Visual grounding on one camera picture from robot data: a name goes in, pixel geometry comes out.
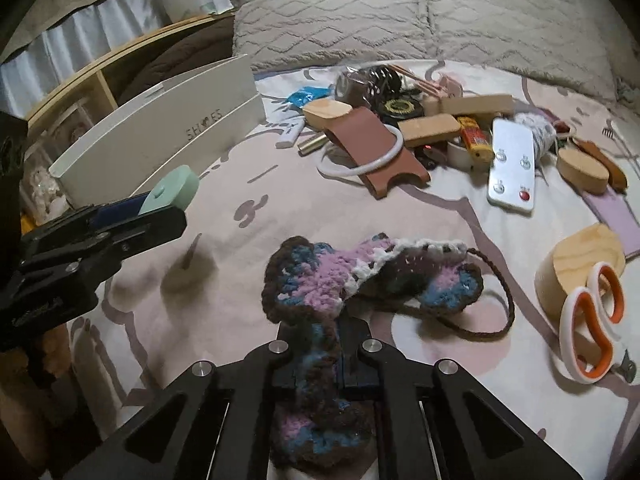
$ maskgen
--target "white remote control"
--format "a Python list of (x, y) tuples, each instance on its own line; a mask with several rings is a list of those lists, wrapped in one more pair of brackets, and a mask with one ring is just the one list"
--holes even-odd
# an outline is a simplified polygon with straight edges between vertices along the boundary
[(507, 209), (531, 213), (536, 186), (533, 133), (521, 124), (496, 119), (493, 137), (495, 159), (489, 172), (487, 200)]

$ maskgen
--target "scissors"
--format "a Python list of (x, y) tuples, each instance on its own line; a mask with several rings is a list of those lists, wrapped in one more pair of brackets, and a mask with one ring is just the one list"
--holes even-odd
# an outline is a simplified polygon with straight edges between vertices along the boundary
[[(613, 314), (609, 316), (600, 299), (600, 277), (609, 282), (613, 293)], [(596, 344), (602, 351), (600, 361), (591, 369), (578, 361), (575, 350), (575, 324), (579, 311)], [(615, 369), (629, 384), (636, 378), (636, 363), (629, 357), (626, 342), (629, 332), (625, 322), (625, 296), (616, 271), (606, 262), (593, 266), (587, 286), (577, 287), (564, 302), (560, 315), (560, 353), (575, 381), (593, 384)]]

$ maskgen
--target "beige quilted cushion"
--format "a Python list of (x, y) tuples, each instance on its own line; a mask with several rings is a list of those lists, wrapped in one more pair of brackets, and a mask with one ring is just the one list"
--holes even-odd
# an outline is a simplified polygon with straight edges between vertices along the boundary
[(433, 59), (425, 0), (257, 0), (236, 15), (234, 52), (254, 72), (345, 59)]
[(428, 0), (438, 57), (616, 98), (595, 24), (564, 0)]

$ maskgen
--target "scissors handle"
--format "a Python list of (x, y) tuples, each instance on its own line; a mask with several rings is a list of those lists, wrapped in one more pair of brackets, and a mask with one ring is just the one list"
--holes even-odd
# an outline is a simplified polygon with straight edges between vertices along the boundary
[[(600, 276), (607, 279), (613, 292), (614, 310), (611, 316), (607, 314), (600, 299)], [(579, 286), (569, 294), (560, 315), (562, 360), (572, 378), (582, 384), (599, 381), (614, 365), (620, 343), (613, 326), (622, 321), (625, 312), (622, 286), (615, 270), (609, 264), (605, 262), (596, 264), (591, 270), (587, 285)], [(598, 363), (588, 371), (578, 360), (575, 350), (575, 327), (580, 311), (584, 313), (587, 328), (602, 352)]]

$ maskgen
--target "brown arch block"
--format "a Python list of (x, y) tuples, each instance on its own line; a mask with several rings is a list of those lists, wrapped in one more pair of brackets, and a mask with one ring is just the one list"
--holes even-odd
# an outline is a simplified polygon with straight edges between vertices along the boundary
[[(388, 152), (396, 143), (396, 136), (369, 109), (352, 110), (335, 121), (326, 131), (331, 141), (349, 153), (358, 165), (368, 164)], [(408, 149), (402, 148), (398, 156), (379, 170), (360, 176), (372, 195), (384, 198), (391, 185), (411, 180), (424, 186), (431, 180), (424, 166)]]

